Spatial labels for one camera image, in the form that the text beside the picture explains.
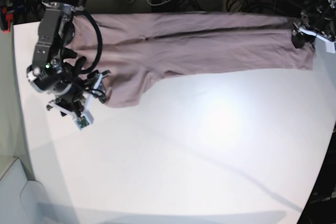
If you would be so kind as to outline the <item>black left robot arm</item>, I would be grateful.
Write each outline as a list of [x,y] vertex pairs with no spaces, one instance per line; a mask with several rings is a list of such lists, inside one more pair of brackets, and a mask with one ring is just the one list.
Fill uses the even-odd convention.
[[292,43],[302,48],[319,39],[335,54],[335,0],[306,0],[300,18],[293,23]]

